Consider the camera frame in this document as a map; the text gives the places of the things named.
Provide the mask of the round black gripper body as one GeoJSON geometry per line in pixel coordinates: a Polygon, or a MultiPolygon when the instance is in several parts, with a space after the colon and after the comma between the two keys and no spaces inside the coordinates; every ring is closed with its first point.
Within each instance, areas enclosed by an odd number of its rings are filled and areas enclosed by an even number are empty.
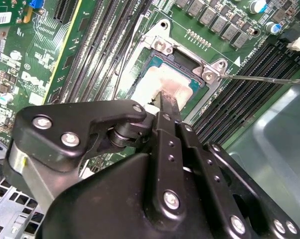
{"type": "Polygon", "coordinates": [[[214,239],[193,172],[130,156],[63,192],[38,239],[214,239]]]}

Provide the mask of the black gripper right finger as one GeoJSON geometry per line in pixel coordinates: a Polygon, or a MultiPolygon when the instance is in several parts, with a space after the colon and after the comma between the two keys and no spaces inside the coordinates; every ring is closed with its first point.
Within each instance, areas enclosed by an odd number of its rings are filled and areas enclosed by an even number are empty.
{"type": "Polygon", "coordinates": [[[213,237],[300,239],[291,217],[220,145],[202,145],[192,127],[182,122],[177,99],[168,101],[213,237]]]}

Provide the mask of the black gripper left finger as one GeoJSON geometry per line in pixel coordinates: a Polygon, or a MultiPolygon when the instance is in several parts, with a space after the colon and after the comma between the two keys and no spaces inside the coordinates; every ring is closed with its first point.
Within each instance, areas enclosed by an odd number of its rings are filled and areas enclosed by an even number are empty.
{"type": "Polygon", "coordinates": [[[46,214],[70,187],[130,156],[152,157],[154,172],[183,170],[167,92],[150,103],[155,113],[133,100],[44,105],[20,110],[6,154],[46,214]]]}

